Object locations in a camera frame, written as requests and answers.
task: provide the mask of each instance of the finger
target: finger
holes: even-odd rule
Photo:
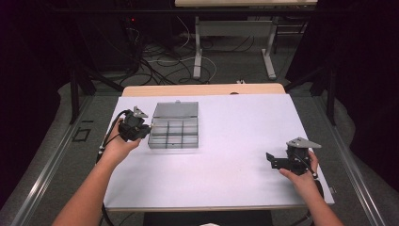
[[[140,144],[140,142],[141,142],[141,138],[138,138],[138,139],[135,140],[135,141],[127,142],[127,145],[128,145],[128,147],[130,148],[130,150],[133,150],[133,149],[135,149],[136,147],[138,147],[138,145]]]
[[[313,171],[317,171],[317,166],[319,165],[319,160],[316,157],[316,154],[314,152],[309,151],[309,157],[311,158],[311,169]]]
[[[283,176],[285,176],[286,178],[288,178],[290,181],[294,180],[294,176],[296,176],[295,174],[293,174],[291,171],[281,168],[279,169],[279,173]]]

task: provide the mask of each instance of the hand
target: hand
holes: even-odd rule
[[[111,131],[111,134],[108,138],[109,143],[105,146],[105,151],[103,153],[100,162],[104,162],[110,164],[111,167],[115,168],[126,156],[129,152],[138,147],[138,144],[141,141],[141,138],[135,141],[125,142],[120,136],[118,132],[118,125],[123,119],[118,119],[117,123],[114,126],[114,129]]]
[[[311,169],[314,172],[317,172],[319,161],[317,160],[316,155],[311,151],[309,151],[309,156],[311,158]],[[279,173],[288,178],[294,184],[296,192],[305,202],[314,196],[320,196],[316,183],[314,182],[313,176],[309,170],[300,176],[287,169],[280,169]]]

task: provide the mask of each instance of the white table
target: white table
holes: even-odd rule
[[[304,206],[265,153],[286,157],[285,142],[306,133],[288,94],[120,97],[114,117],[137,105],[199,102],[199,147],[151,150],[148,137],[116,168],[104,204],[111,211],[207,211]],[[326,202],[334,201],[323,172]]]
[[[317,0],[175,0],[176,7],[282,7],[316,5]],[[276,35],[278,17],[273,21],[200,21],[196,17],[196,56],[193,77],[200,77],[202,49],[201,36],[253,36],[265,38],[265,49],[262,49],[264,66],[270,80],[277,76],[270,59],[273,40]]]

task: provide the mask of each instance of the black cable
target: black cable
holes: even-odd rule
[[[303,218],[301,218],[301,219],[297,220],[296,222],[292,223],[291,226],[296,226],[298,224],[301,224],[305,220],[308,220],[308,219],[311,219],[311,211],[309,211],[309,210],[308,210],[308,212],[306,213],[306,215]]]
[[[103,220],[104,220],[104,217],[103,217],[103,215],[101,215],[101,218],[100,218],[100,221],[99,221],[99,226],[101,226],[103,224]]]
[[[124,223],[124,221],[126,221],[126,219],[128,219],[131,215],[133,215],[134,213],[131,213],[130,215],[126,216],[126,218],[124,218],[121,222],[120,225],[122,225]]]
[[[136,73],[133,76],[126,77],[126,78],[123,78],[122,80],[120,80],[120,85],[122,85],[122,83],[124,81],[126,81],[128,78],[131,78],[131,77],[134,77],[134,76],[140,76],[140,75],[148,76],[149,79],[147,81],[145,81],[143,84],[139,84],[139,86],[145,86],[145,85],[147,85],[147,84],[149,84],[151,82],[151,80],[152,80],[152,75],[151,74],[148,74],[148,73]]]
[[[247,40],[249,40],[249,38],[251,38],[251,36],[248,36],[243,42],[241,42],[237,47],[231,49],[231,50],[211,50],[211,49],[204,49],[205,52],[211,52],[211,53],[231,53],[231,52],[245,52],[247,50],[249,50],[250,48],[252,48],[254,42],[255,42],[255,37],[252,36],[252,42],[249,45],[249,47],[247,47],[244,50],[237,50],[238,48],[240,48],[241,46],[244,45],[244,43],[247,42]]]
[[[173,72],[171,72],[169,74],[164,75],[165,78],[168,78],[170,75],[172,75],[172,74],[174,74],[176,72],[182,71],[182,70],[187,70],[189,77],[192,76],[190,69],[180,59],[176,59],[176,62],[177,62],[176,64],[171,65],[171,66],[166,66],[166,65],[162,65],[162,64],[158,63],[158,65],[161,66],[161,67],[172,67],[172,66],[176,66],[176,65],[179,65],[179,64],[182,64],[184,66],[181,69],[178,69],[176,71],[173,71]]]
[[[305,166],[308,168],[308,170],[311,172],[311,175],[313,176],[313,179],[318,179],[319,176],[317,175],[317,173],[315,173],[313,171],[313,169],[311,168],[311,166],[308,165],[308,163],[305,162],[305,160],[303,160],[301,157],[299,157],[299,155],[297,155],[296,153],[293,153],[293,155],[295,155],[295,157],[297,159],[299,159],[303,164],[305,164]]]
[[[117,122],[122,114],[126,114],[128,112],[129,112],[128,110],[124,110],[124,111],[120,112],[118,114],[118,116],[114,119],[114,121],[112,121],[111,127],[109,128],[108,132],[106,133],[106,136],[103,140],[102,146],[100,147],[100,150],[97,153],[96,164],[100,161],[101,157],[103,156],[105,146],[107,144],[107,140],[109,139],[109,136],[111,136],[111,131],[114,129],[115,124],[117,124]]]
[[[155,70],[147,60],[142,59],[143,64],[159,79],[161,79],[161,82],[165,85],[165,83],[170,84],[170,85],[176,85],[174,82],[168,80],[165,78],[161,73],[159,73],[157,70]]]
[[[207,79],[207,80],[201,81],[201,80],[199,80],[199,79],[193,78],[193,77],[190,75],[190,77],[188,77],[188,78],[181,78],[181,79],[179,79],[179,83],[187,83],[187,82],[189,82],[189,81],[196,81],[196,82],[199,82],[200,84],[210,84],[209,79],[211,78],[211,73],[209,72],[209,70],[208,70],[207,68],[203,67],[203,66],[198,66],[198,67],[201,67],[203,70],[205,70],[205,71],[208,73],[208,79]]]
[[[205,41],[210,42],[211,45],[210,45],[209,47],[205,47],[205,46],[203,45],[203,43],[204,43]],[[205,40],[205,39],[202,39],[202,40],[200,41],[200,47],[201,47],[203,50],[209,50],[209,49],[211,49],[212,47],[214,47],[214,42],[213,42],[212,40]]]
[[[105,143],[105,146],[109,144],[109,142],[111,142],[113,139],[115,139],[116,137],[120,136],[120,134],[116,134],[114,137],[110,138],[108,140],[108,142]]]
[[[153,47],[147,48],[148,45],[146,45],[146,47],[144,48],[145,51],[148,51],[149,53],[154,53],[152,55],[148,54],[147,52],[144,51],[144,53],[146,54],[144,57],[155,57],[155,56],[159,56],[162,55],[163,53],[166,52],[166,50],[158,45],[154,45]]]
[[[103,212],[103,218],[105,219],[105,222],[109,225],[109,226],[114,226],[114,224],[112,223],[111,219],[109,218],[108,214],[106,213],[106,209],[105,209],[105,205],[103,204],[102,208],[101,208],[102,212]]]

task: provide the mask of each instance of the gray carpet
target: gray carpet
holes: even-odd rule
[[[213,40],[212,49],[231,50],[245,39]],[[287,84],[284,75],[298,42],[298,37],[281,37],[279,39],[278,53],[272,55],[272,61],[278,75],[278,81],[276,82]],[[243,49],[250,46],[250,42],[246,42],[245,44],[242,46]],[[271,82],[266,79],[259,49],[260,42],[255,40],[253,46],[248,51],[242,53],[204,52],[203,56],[209,57],[216,65],[216,74],[212,78],[211,83],[235,83],[238,79],[244,79],[248,83]],[[180,51],[182,51],[182,54],[185,52],[193,56],[193,53],[190,53],[188,49],[182,48]],[[158,56],[147,57],[148,60],[157,58]],[[210,75],[207,75],[207,72],[203,71],[201,80],[205,81],[208,77],[212,76],[215,66],[213,63],[207,62],[207,60],[203,60],[203,62],[203,66],[210,72]],[[190,63],[192,65],[192,61],[187,61],[186,65],[189,66]],[[162,74],[172,73],[184,68],[182,65],[167,68],[156,65],[156,63],[152,63],[152,65],[154,65],[153,67],[157,71],[162,72]],[[173,73],[168,78],[175,83],[180,83],[179,79],[189,76],[187,70],[184,70],[182,69]],[[122,84],[123,86],[138,85],[147,79],[147,75],[135,75],[122,81]],[[197,84],[198,81],[189,80],[187,83]],[[84,112],[83,116],[77,122],[76,131],[68,142],[68,151],[65,152],[61,164],[56,170],[51,183],[46,187],[46,191],[40,202],[35,206],[35,211],[28,223],[29,225],[51,224],[62,206],[76,188],[80,186],[93,167],[97,149],[104,136],[106,126],[111,120],[113,107],[116,104],[117,95],[119,95],[102,83],[96,83],[96,87],[99,91],[96,96],[89,97],[90,105],[88,110]],[[316,154],[320,159],[320,165],[323,168],[329,186],[333,186],[337,191],[336,194],[333,194],[336,203],[332,206],[332,209],[346,225],[371,225],[343,168],[343,163],[338,155],[337,144],[331,138],[331,132],[327,129],[326,123],[323,120],[324,115],[317,109],[316,101],[318,100],[309,95],[307,87],[308,85],[305,84],[299,89],[293,90],[292,96],[308,137],[323,145],[322,149],[316,150]],[[59,92],[62,96],[62,103],[56,119],[38,150],[35,159],[33,159],[29,166],[29,170],[1,210],[1,225],[10,225],[14,220],[29,191],[40,176],[47,160],[54,150],[58,148],[60,140],[68,129],[69,116],[71,115],[69,87],[66,86]],[[349,144],[355,128],[353,122],[345,114],[344,107],[339,103],[336,104],[336,121],[344,142]],[[399,209],[398,193],[387,186],[372,170],[362,164],[361,161],[357,160],[357,163],[363,173],[367,186],[371,190],[371,195],[375,198],[375,205],[384,217],[386,224],[395,225],[396,222],[399,222],[399,217],[395,213],[395,210]],[[306,209],[273,210],[272,217],[275,225],[289,225],[303,217],[305,213]],[[142,225],[143,213],[110,213],[110,217],[116,225],[138,226]]]

